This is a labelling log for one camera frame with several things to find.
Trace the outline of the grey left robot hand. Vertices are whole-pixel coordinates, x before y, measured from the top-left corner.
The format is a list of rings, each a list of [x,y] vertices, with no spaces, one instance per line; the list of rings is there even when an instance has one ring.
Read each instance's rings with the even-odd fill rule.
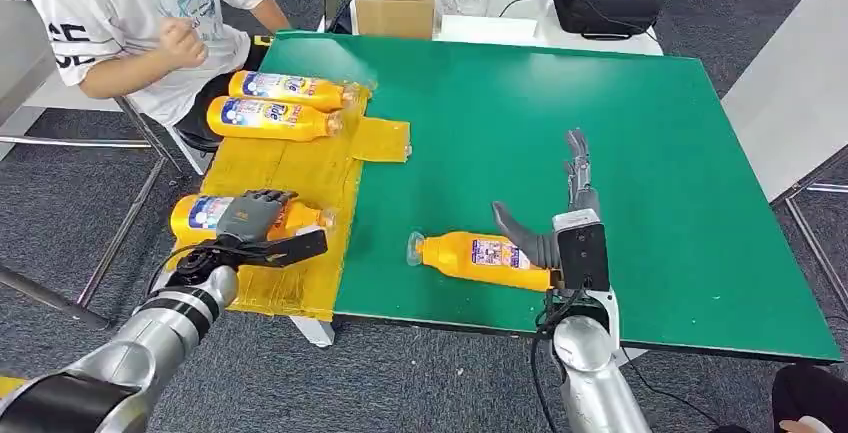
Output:
[[[224,210],[216,225],[216,238],[230,238],[239,243],[266,241],[285,207],[297,197],[290,190],[246,191]]]

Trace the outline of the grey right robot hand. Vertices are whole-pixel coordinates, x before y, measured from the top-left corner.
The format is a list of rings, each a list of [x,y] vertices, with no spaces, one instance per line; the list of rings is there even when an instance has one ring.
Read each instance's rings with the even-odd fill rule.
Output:
[[[492,203],[500,232],[540,268],[562,272],[592,263],[603,241],[600,201],[591,183],[588,141],[580,129],[566,133],[572,159],[565,163],[567,211],[552,218],[553,231],[538,234],[521,225],[500,201]]]

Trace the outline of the person's right hand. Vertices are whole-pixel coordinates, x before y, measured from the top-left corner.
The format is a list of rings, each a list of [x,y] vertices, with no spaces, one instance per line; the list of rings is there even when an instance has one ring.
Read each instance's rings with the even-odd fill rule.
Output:
[[[186,18],[164,19],[157,51],[168,71],[198,67],[207,58],[206,45]]]

